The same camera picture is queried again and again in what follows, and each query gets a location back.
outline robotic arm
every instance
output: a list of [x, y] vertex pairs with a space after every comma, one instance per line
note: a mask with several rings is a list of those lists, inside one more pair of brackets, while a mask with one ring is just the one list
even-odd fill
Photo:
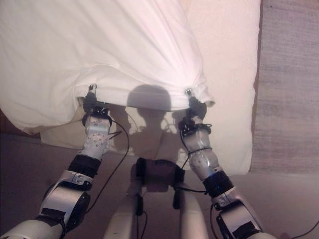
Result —
[[[34, 220], [22, 222], [0, 239], [59, 239], [82, 222], [90, 202], [87, 191], [92, 187], [102, 155], [107, 149], [108, 134], [112, 124], [107, 104], [96, 100], [95, 89], [95, 84], [90, 85], [89, 93], [84, 100], [83, 108], [86, 112], [83, 117], [86, 130], [84, 148], [77, 153], [68, 169], [44, 195], [39, 216]], [[263, 233], [256, 213], [218, 164], [218, 158], [210, 147], [208, 138], [211, 133], [210, 128], [203, 124], [206, 105], [193, 97], [190, 90], [186, 93], [190, 108], [178, 125], [181, 139], [188, 150], [191, 169], [204, 184], [215, 209], [220, 211], [217, 222], [223, 237], [275, 239]], [[183, 170], [165, 160], [139, 159], [132, 175], [132, 182], [123, 205], [113, 216], [104, 238], [130, 237], [133, 218], [142, 213], [139, 209], [140, 191], [146, 181], [161, 181], [165, 187], [183, 186]], [[184, 222], [184, 226], [180, 229], [181, 238], [208, 238], [195, 197], [189, 192], [182, 192], [177, 198], [181, 201], [181, 207], [176, 209], [181, 209], [181, 220]]]
[[84, 99], [83, 124], [86, 130], [84, 148], [77, 153], [69, 168], [47, 190], [39, 216], [17, 225], [1, 239], [59, 239], [77, 227], [90, 202], [87, 193], [107, 149], [112, 124], [107, 104], [96, 101], [96, 85], [90, 85]]
[[178, 127], [184, 146], [188, 150], [189, 164], [204, 184], [216, 210], [217, 222], [225, 239], [274, 239], [263, 233], [260, 220], [247, 200], [218, 164], [218, 158], [210, 147], [211, 130], [203, 124], [206, 105], [199, 102], [187, 90], [190, 108]]

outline silver metal part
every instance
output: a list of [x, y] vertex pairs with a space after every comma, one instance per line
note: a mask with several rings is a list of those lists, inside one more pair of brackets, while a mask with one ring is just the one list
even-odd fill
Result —
[[89, 92], [95, 94], [96, 88], [98, 88], [98, 86], [94, 83], [89, 85]]
[[50, 226], [38, 220], [28, 220], [12, 228], [1, 239], [59, 239], [62, 226]]
[[227, 229], [232, 233], [233, 238], [237, 238], [234, 232], [242, 225], [251, 222], [257, 230], [261, 230], [255, 219], [251, 216], [250, 212], [243, 204], [237, 204], [226, 210], [223, 210], [220, 214]]
[[[188, 133], [183, 140], [189, 151], [210, 147], [208, 132], [204, 129]], [[189, 164], [201, 181], [215, 173], [216, 168], [219, 167], [218, 158], [211, 149], [192, 153], [189, 156]]]
[[185, 94], [187, 95], [188, 98], [191, 98], [193, 96], [191, 92], [191, 88], [186, 89]]
[[82, 194], [83, 191], [58, 186], [44, 199], [41, 205], [40, 215], [43, 208], [59, 210], [65, 212], [64, 223], [67, 224], [73, 208]]
[[[182, 183], [178, 187], [189, 188]], [[179, 214], [179, 238], [180, 239], [208, 239], [207, 227], [204, 215], [199, 203], [192, 192], [180, 191], [180, 214]]]
[[61, 182], [69, 182], [77, 185], [83, 185], [85, 181], [92, 183], [93, 178], [86, 176], [82, 173], [65, 170], [56, 184], [59, 184]]
[[109, 144], [110, 122], [108, 119], [89, 116], [85, 123], [87, 138], [84, 148], [78, 154], [101, 160]]
[[214, 205], [217, 204], [221, 208], [226, 207], [233, 202], [240, 201], [245, 206], [247, 211], [250, 213], [251, 217], [255, 220], [258, 227], [262, 229], [263, 225], [255, 210], [250, 206], [247, 199], [237, 190], [236, 187], [233, 187], [232, 189], [219, 195], [216, 198], [212, 198], [211, 201]]

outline black band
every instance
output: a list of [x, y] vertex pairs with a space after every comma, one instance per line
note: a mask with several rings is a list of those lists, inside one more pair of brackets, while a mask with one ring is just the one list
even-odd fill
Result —
[[209, 176], [204, 180], [203, 184], [212, 198], [215, 198], [234, 187], [224, 171], [219, 171]]
[[71, 162], [68, 170], [82, 173], [86, 176], [94, 178], [100, 167], [101, 161], [96, 158], [91, 158], [86, 155], [77, 154]]

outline cable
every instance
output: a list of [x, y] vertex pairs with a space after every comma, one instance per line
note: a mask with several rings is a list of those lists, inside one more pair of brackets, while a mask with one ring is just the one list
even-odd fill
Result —
[[184, 142], [183, 135], [182, 135], [182, 132], [181, 132], [181, 131], [179, 132], [179, 136], [180, 136], [180, 140], [181, 140], [183, 146], [186, 148], [187, 152], [189, 152], [189, 150], [188, 150], [188, 148], [187, 148], [187, 146], [186, 146], [186, 144], [185, 144], [185, 142]]
[[109, 138], [109, 140], [114, 138], [114, 137], [116, 137], [116, 136], [118, 136], [118, 135], [120, 135], [121, 133], [122, 133], [122, 131], [116, 131], [116, 132], [113, 132], [113, 133], [109, 133], [109, 135], [114, 134], [112, 137]]
[[116, 123], [118, 126], [120, 126], [120, 127], [123, 129], [123, 131], [124, 131], [124, 133], [125, 133], [125, 135], [126, 135], [127, 141], [128, 141], [128, 147], [127, 147], [127, 149], [126, 149], [126, 152], [125, 152], [123, 158], [122, 158], [121, 161], [118, 163], [118, 165], [115, 167], [115, 169], [113, 170], [113, 172], [111, 173], [111, 175], [109, 176], [109, 178], [106, 180], [106, 182], [105, 182], [105, 184], [103, 185], [102, 189], [100, 190], [98, 196], [97, 196], [96, 199], [94, 200], [92, 206], [90, 206], [90, 208], [86, 211], [85, 214], [89, 213], [89, 212], [92, 210], [92, 208], [95, 206], [96, 202], [97, 202], [98, 199], [100, 198], [100, 196], [101, 196], [103, 190], [105, 189], [106, 185], [109, 183], [109, 181], [111, 180], [111, 178], [112, 178], [112, 176], [114, 175], [114, 173], [116, 172], [116, 170], [117, 170], [117, 169], [119, 168], [119, 166], [122, 164], [123, 160], [124, 160], [125, 157], [127, 156], [128, 152], [129, 152], [129, 149], [130, 149], [130, 139], [129, 139], [128, 133], [126, 132], [126, 130], [124, 129], [124, 127], [121, 126], [119, 123], [117, 123], [117, 122], [114, 121], [114, 120], [113, 120], [113, 122]]
[[144, 224], [144, 227], [143, 227], [143, 231], [142, 231], [142, 235], [141, 235], [141, 238], [140, 239], [143, 239], [144, 237], [144, 232], [145, 232], [145, 229], [146, 229], [146, 225], [148, 224], [148, 214], [143, 211], [143, 213], [145, 214], [145, 224]]
[[186, 165], [186, 163], [187, 163], [188, 159], [189, 159], [189, 155], [187, 156], [187, 159], [185, 160], [185, 162], [184, 162], [183, 166], [181, 167], [181, 169], [183, 169], [183, 168], [184, 168], [184, 166]]
[[318, 226], [318, 224], [319, 224], [319, 220], [318, 220], [317, 223], [313, 226], [313, 228], [311, 228], [308, 232], [306, 232], [306, 233], [304, 233], [304, 234], [301, 234], [301, 235], [299, 235], [299, 236], [293, 237], [293, 238], [291, 238], [291, 239], [301, 238], [301, 237], [303, 237], [303, 236], [305, 236], [305, 235], [311, 233], [311, 232], [316, 228], [316, 226]]
[[213, 223], [212, 223], [212, 215], [211, 214], [212, 214], [213, 208], [214, 208], [214, 205], [212, 204], [210, 207], [210, 210], [209, 210], [209, 222], [210, 222], [211, 231], [213, 232], [215, 239], [218, 239], [216, 232], [214, 230]]
[[190, 189], [190, 188], [176, 187], [176, 188], [174, 188], [174, 189], [175, 189], [175, 190], [176, 190], [176, 189], [181, 189], [181, 190], [188, 191], [188, 192], [205, 193], [205, 194], [207, 194], [207, 191], [203, 191], [203, 190], [193, 190], [193, 189]]
[[136, 216], [136, 238], [139, 239], [139, 216]]

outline white cloth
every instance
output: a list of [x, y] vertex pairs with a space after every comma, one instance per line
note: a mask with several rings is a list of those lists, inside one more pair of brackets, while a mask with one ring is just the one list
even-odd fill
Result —
[[70, 122], [91, 83], [123, 106], [140, 85], [164, 88], [170, 105], [144, 92], [133, 107], [185, 109], [186, 88], [212, 101], [178, 0], [3, 0], [0, 32], [1, 109], [20, 129]]

